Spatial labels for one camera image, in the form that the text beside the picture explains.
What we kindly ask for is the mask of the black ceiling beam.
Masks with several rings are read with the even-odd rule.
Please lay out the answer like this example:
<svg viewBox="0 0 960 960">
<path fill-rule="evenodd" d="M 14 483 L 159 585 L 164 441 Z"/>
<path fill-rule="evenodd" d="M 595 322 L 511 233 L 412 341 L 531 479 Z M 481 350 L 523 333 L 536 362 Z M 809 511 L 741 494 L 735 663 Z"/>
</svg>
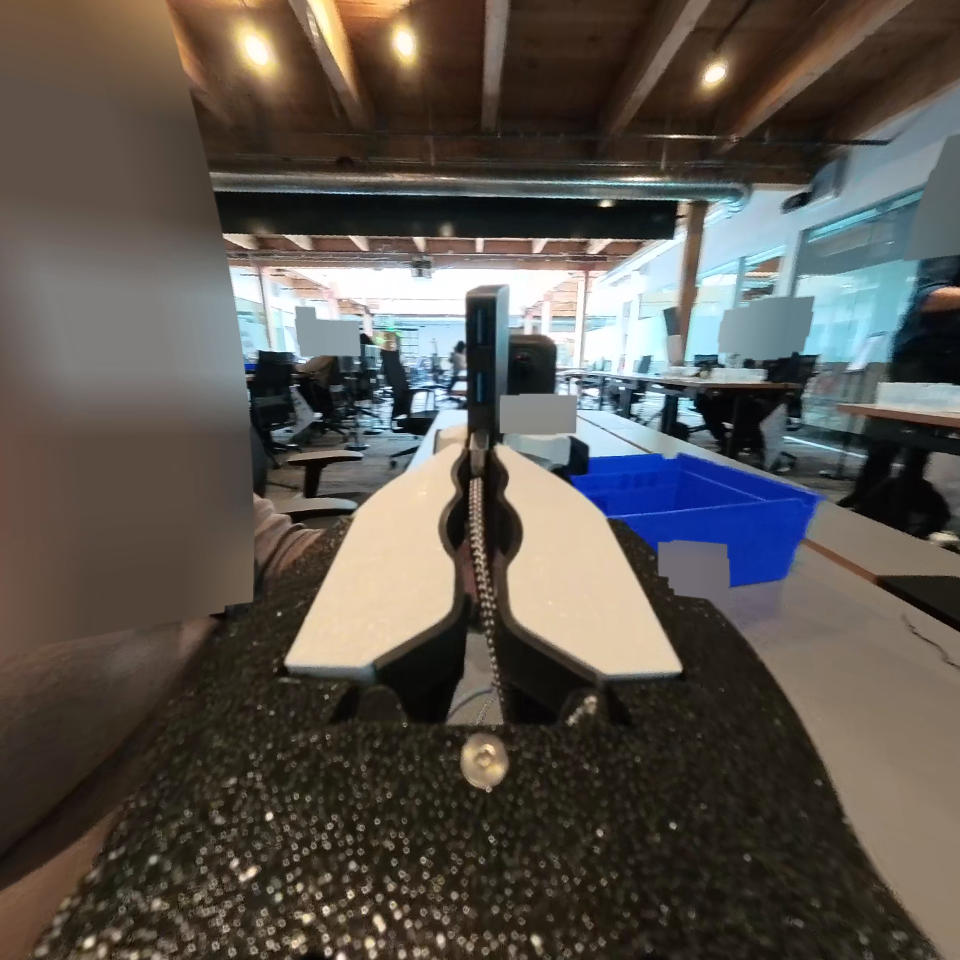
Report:
<svg viewBox="0 0 960 960">
<path fill-rule="evenodd" d="M 225 234 L 670 239 L 678 202 L 217 192 Z"/>
</svg>

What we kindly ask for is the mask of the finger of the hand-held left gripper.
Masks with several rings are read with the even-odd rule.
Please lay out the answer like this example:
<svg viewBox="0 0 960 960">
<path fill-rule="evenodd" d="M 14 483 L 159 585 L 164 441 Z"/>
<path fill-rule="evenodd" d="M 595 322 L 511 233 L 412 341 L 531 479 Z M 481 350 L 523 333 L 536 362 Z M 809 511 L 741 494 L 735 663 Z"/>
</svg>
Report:
<svg viewBox="0 0 960 960">
<path fill-rule="evenodd" d="M 512 435 L 511 449 L 547 471 L 570 465 L 570 435 Z"/>
</svg>

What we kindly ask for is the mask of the grey office desk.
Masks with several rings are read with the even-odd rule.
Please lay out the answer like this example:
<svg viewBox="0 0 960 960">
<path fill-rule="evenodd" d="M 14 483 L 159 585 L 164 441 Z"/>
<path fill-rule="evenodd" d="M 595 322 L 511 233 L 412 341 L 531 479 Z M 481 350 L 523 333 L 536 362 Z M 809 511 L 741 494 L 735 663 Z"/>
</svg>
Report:
<svg viewBox="0 0 960 960">
<path fill-rule="evenodd" d="M 438 435 L 444 430 L 467 426 L 466 411 L 443 411 L 434 420 L 425 438 L 412 455 L 403 471 L 414 470 L 434 455 Z M 576 436 L 584 441 L 592 457 L 633 455 L 634 451 L 674 457 L 690 452 L 684 441 L 617 414 L 603 411 L 580 410 L 577 414 Z"/>
</svg>

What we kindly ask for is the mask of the black usb hub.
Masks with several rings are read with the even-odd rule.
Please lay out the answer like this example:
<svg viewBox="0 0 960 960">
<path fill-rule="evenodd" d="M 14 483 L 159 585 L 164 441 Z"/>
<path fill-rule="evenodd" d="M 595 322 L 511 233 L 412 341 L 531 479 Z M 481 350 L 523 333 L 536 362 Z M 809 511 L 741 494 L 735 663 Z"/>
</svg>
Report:
<svg viewBox="0 0 960 960">
<path fill-rule="evenodd" d="M 468 291 L 464 309 L 467 435 L 474 450 L 491 450 L 500 435 L 500 399 L 509 372 L 509 288 Z"/>
</svg>

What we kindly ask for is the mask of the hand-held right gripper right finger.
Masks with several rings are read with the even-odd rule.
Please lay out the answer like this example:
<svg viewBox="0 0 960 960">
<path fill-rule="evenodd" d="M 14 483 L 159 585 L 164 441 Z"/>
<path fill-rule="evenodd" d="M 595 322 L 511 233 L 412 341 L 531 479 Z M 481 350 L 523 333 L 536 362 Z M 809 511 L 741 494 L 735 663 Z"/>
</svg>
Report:
<svg viewBox="0 0 960 960">
<path fill-rule="evenodd" d="M 495 603 L 510 722 L 548 722 L 577 693 L 683 676 L 603 512 L 505 444 L 495 448 Z"/>
</svg>

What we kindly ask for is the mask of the wooden top office desk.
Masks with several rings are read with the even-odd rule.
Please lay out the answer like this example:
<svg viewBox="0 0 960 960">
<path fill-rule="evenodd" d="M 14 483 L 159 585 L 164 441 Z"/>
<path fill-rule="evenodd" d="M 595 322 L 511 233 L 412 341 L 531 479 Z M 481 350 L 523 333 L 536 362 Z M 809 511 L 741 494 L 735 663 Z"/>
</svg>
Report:
<svg viewBox="0 0 960 960">
<path fill-rule="evenodd" d="M 900 449 L 959 456 L 959 413 L 882 404 L 840 403 L 837 412 L 862 421 L 867 445 L 890 443 Z"/>
<path fill-rule="evenodd" d="M 807 380 L 791 360 L 781 371 L 720 366 L 688 374 L 589 374 L 584 384 L 597 386 L 599 398 L 581 413 L 608 413 L 684 442 L 703 434 L 732 460 L 776 461 L 788 424 L 800 415 Z"/>
</svg>

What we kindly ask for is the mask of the blue plastic bin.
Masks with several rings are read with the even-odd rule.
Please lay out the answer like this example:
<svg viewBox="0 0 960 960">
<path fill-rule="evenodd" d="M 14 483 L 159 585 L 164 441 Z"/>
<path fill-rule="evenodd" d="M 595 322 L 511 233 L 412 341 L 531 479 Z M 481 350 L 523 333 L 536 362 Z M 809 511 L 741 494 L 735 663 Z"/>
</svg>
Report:
<svg viewBox="0 0 960 960">
<path fill-rule="evenodd" d="M 654 551 L 672 542 L 726 547 L 731 587 L 781 581 L 822 500 L 766 474 L 679 453 L 591 459 L 573 486 Z"/>
</svg>

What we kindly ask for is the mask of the person's left forearm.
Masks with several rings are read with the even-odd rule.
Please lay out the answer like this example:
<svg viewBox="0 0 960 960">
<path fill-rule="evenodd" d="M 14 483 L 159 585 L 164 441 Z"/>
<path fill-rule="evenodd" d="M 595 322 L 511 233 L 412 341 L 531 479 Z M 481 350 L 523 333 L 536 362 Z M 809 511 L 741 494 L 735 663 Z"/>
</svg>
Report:
<svg viewBox="0 0 960 960">
<path fill-rule="evenodd" d="M 253 597 L 258 598 L 266 585 L 318 548 L 326 532 L 294 522 L 289 515 L 279 512 L 271 500 L 256 492 L 252 501 Z"/>
</svg>

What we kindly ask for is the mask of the wooden support post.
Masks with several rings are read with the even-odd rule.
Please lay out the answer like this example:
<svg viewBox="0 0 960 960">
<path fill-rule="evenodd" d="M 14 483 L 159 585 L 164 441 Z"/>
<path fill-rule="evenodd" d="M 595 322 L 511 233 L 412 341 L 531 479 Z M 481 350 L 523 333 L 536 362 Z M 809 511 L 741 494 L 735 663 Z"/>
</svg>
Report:
<svg viewBox="0 0 960 960">
<path fill-rule="evenodd" d="M 678 338 L 677 358 L 683 362 L 686 358 L 690 333 L 692 309 L 697 298 L 698 271 L 700 266 L 704 226 L 710 204 L 703 199 L 688 204 L 686 232 L 680 259 L 678 281 L 678 304 L 676 337 Z"/>
</svg>

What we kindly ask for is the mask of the black office chair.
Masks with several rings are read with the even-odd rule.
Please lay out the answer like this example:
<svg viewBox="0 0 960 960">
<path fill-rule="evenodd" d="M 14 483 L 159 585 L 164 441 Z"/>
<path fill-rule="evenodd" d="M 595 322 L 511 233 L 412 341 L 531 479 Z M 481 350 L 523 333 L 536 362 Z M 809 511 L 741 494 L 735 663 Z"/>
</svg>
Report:
<svg viewBox="0 0 960 960">
<path fill-rule="evenodd" d="M 353 450 L 324 450 L 297 453 L 286 465 L 303 470 L 301 489 L 297 496 L 273 504 L 274 510 L 292 522 L 316 519 L 338 519 L 352 516 L 358 504 L 349 498 L 318 496 L 323 473 L 329 467 L 362 462 L 362 452 Z"/>
<path fill-rule="evenodd" d="M 412 387 L 401 354 L 395 349 L 381 350 L 380 364 L 391 394 L 390 430 L 418 438 L 426 437 L 438 414 L 437 388 L 432 385 Z M 415 411 L 414 401 L 418 396 L 425 398 L 426 405 L 422 410 Z"/>
<path fill-rule="evenodd" d="M 270 454 L 300 449 L 294 443 L 297 424 L 292 391 L 294 373 L 293 353 L 260 351 L 247 378 L 251 425 Z"/>
</svg>

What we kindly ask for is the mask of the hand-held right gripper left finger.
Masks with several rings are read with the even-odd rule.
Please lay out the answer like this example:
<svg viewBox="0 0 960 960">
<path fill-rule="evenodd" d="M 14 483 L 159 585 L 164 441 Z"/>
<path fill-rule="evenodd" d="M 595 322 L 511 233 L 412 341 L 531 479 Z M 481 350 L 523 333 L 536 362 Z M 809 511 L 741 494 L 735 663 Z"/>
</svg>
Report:
<svg viewBox="0 0 960 960">
<path fill-rule="evenodd" d="M 290 674 L 385 688 L 410 720 L 447 720 L 471 614 L 457 559 L 465 455 L 441 450 L 357 510 L 285 656 Z"/>
</svg>

